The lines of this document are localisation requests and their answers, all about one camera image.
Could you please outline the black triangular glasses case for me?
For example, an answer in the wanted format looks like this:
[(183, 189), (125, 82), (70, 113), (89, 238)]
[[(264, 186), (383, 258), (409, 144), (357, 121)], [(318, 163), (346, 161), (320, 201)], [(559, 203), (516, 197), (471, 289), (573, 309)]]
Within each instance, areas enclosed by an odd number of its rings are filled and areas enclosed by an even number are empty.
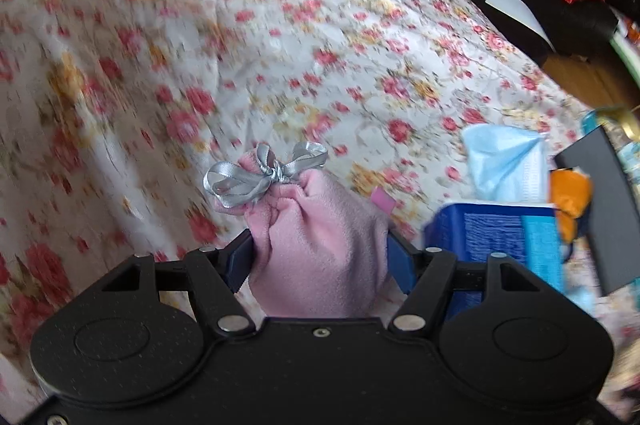
[(592, 183), (586, 237), (601, 292), (610, 295), (639, 278), (639, 211), (620, 160), (601, 127), (554, 156)]

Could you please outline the blue Tempo tissue pack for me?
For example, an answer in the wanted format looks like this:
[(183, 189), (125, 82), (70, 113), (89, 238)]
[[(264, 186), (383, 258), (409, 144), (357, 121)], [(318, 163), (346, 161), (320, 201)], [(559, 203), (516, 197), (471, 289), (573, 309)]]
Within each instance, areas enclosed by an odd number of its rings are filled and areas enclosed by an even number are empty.
[(448, 203), (424, 227), (423, 243), (464, 263), (503, 253), (565, 292), (560, 234), (549, 205)]

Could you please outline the white paper sheet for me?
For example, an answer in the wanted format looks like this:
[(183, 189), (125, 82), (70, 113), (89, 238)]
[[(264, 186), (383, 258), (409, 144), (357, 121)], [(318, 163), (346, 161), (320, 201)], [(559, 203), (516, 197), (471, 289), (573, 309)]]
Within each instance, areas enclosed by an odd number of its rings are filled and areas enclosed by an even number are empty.
[(552, 51), (555, 51), (555, 47), (547, 33), (533, 14), (533, 11), (526, 6), (525, 2), (522, 0), (485, 0), (485, 3), (489, 7), (496, 9), (508, 18), (512, 18), (513, 21), (516, 21), (531, 30), (542, 38)]

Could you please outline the orange navy fabric pouch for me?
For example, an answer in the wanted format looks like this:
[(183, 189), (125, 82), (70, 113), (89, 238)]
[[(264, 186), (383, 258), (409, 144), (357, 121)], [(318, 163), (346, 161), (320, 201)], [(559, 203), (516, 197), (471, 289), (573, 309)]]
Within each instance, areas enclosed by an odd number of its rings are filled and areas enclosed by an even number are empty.
[(565, 244), (573, 243), (590, 208), (592, 181), (579, 168), (559, 168), (550, 172), (549, 184), (549, 200), (555, 207), (561, 240)]

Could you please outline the floral tablecloth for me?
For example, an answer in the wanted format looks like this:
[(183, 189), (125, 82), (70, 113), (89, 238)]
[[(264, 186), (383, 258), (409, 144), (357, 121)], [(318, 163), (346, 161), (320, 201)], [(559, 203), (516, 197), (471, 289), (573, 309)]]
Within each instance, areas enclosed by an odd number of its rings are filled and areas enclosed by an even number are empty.
[(555, 153), (587, 111), (471, 0), (1, 0), (3, 417), (42, 401), (44, 319), (131, 255), (242, 231), (204, 191), (213, 163), (321, 143), (419, 242), (473, 195), (465, 128), (538, 131)]

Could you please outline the teal gold metal tin tray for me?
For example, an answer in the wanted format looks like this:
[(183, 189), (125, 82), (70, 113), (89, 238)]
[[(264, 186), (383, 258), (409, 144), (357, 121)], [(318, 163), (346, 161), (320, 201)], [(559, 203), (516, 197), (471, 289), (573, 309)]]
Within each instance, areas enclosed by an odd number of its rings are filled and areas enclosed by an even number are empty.
[(584, 136), (599, 127), (604, 130), (616, 152), (630, 144), (639, 146), (639, 119), (634, 111), (626, 107), (597, 107), (582, 118)]

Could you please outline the blue face mask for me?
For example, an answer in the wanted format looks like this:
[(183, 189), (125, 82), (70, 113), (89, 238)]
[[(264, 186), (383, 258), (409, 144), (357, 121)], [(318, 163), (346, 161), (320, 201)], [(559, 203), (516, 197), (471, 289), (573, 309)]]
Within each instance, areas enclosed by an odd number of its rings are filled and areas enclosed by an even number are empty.
[(547, 203), (549, 164), (543, 134), (477, 124), (461, 133), (476, 195), (498, 203)]

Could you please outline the pink drawstring pouch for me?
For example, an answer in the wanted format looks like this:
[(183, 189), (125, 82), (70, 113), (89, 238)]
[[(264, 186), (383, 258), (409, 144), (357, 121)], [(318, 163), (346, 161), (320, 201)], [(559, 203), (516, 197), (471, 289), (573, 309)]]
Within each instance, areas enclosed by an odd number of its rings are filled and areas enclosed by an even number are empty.
[(395, 200), (381, 188), (350, 191), (324, 169), (327, 160), (317, 142), (296, 143), (286, 163), (261, 143), (203, 178), (216, 209), (242, 216), (250, 230), (248, 283), (270, 317), (364, 317), (388, 277)]

